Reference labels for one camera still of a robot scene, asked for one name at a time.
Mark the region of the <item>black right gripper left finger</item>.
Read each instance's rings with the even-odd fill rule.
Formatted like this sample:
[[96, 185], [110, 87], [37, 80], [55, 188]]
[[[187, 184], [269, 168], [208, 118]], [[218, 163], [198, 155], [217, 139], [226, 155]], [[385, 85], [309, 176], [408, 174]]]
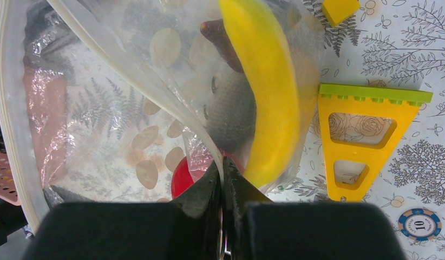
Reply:
[[25, 259], [219, 259], [217, 169], [167, 203], [63, 203], [44, 218]]

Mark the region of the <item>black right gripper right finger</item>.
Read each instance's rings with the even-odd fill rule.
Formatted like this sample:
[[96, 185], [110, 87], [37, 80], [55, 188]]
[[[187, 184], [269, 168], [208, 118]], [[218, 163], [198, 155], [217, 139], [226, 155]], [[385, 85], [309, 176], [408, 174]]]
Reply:
[[225, 157], [224, 225], [232, 259], [405, 259], [383, 212], [366, 203], [275, 203]]

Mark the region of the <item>yellow toy banana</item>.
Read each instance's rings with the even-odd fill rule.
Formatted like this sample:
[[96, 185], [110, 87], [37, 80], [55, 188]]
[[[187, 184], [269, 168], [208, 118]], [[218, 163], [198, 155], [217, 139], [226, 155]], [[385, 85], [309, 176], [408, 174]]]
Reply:
[[299, 141], [299, 100], [286, 36], [263, 1], [219, 1], [226, 33], [256, 102], [244, 177], [260, 188], [287, 168]]

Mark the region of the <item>grey toy fish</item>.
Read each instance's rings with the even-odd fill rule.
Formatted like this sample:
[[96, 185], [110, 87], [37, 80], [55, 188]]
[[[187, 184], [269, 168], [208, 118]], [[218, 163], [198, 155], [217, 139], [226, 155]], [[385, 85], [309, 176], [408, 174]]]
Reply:
[[256, 102], [243, 73], [231, 68], [212, 77], [213, 97], [204, 107], [205, 129], [216, 146], [234, 153], [251, 141], [256, 122]]

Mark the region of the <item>clear zip top bag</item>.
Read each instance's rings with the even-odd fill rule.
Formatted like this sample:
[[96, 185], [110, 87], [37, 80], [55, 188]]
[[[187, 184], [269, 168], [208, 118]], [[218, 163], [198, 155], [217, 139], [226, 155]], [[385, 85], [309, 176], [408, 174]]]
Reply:
[[[0, 1], [0, 124], [32, 232], [68, 202], [165, 202], [179, 161], [219, 149], [200, 32], [217, 1]], [[233, 154], [242, 165], [253, 138]]]

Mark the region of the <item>dark red toy fig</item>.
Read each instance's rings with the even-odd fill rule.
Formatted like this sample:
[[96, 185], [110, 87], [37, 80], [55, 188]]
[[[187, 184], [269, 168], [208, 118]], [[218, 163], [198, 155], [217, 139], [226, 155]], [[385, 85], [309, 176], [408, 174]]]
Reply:
[[200, 25], [200, 32], [209, 40], [224, 61], [237, 73], [244, 73], [235, 49], [228, 37], [222, 19], [204, 21]]

